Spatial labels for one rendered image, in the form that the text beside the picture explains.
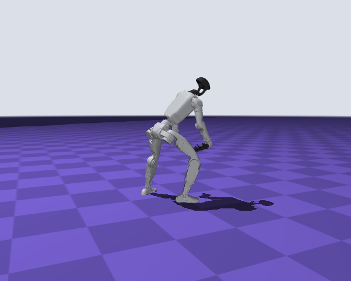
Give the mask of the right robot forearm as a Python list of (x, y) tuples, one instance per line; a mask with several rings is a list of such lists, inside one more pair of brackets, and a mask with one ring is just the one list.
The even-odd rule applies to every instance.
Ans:
[(206, 128), (206, 124), (205, 124), (204, 121), (202, 122), (202, 127), (203, 127), (203, 129), (200, 130), (200, 134), (201, 134), (201, 136), (203, 138), (204, 143), (205, 144), (207, 143), (209, 145), (208, 148), (210, 148), (212, 146), (212, 142), (211, 142), (211, 138), (210, 138), (210, 136), (208, 134), (208, 130)]

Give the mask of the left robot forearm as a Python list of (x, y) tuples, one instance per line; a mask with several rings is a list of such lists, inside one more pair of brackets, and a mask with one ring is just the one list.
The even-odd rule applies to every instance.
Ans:
[[(171, 122), (172, 123), (172, 122)], [(175, 131), (175, 132), (179, 132), (178, 131), (178, 125), (176, 125), (176, 124), (174, 124), (174, 123), (172, 123), (173, 124), (173, 126), (172, 126), (172, 131)]]

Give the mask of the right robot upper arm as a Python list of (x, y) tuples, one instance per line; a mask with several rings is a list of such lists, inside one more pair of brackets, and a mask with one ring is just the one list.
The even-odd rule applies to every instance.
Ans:
[(202, 106), (203, 103), (200, 99), (192, 97), (192, 101), (191, 101), (191, 106), (194, 108), (194, 112), (195, 112), (195, 119), (196, 119), (196, 124), (195, 127), (200, 130), (203, 129), (202, 127), (202, 118), (203, 118), (203, 113), (202, 113)]

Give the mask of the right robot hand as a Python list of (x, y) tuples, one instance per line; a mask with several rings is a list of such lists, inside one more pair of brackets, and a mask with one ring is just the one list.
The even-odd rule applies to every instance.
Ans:
[(203, 144), (203, 143), (202, 143), (202, 145), (203, 145), (203, 146), (198, 146), (198, 145), (197, 145), (198, 147), (195, 146), (195, 147), (194, 147), (195, 151), (198, 152), (198, 151), (200, 151), (200, 150), (208, 149), (208, 147), (209, 147), (209, 145), (208, 145), (207, 143), (206, 143), (206, 144)]

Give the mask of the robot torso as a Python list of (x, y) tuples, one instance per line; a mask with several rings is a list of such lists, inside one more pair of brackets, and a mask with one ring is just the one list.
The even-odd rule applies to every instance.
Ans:
[[(194, 95), (188, 91), (182, 91), (178, 96), (172, 101), (172, 103), (167, 107), (165, 111), (165, 116), (167, 120), (163, 120), (161, 123), (156, 123), (151, 129), (150, 133), (156, 139), (161, 139), (160, 133), (162, 131), (168, 131), (172, 123), (178, 125), (183, 121), (190, 113), (193, 112), (194, 108), (191, 106), (192, 97), (198, 98), (198, 95)], [(172, 123), (171, 123), (172, 122)]]

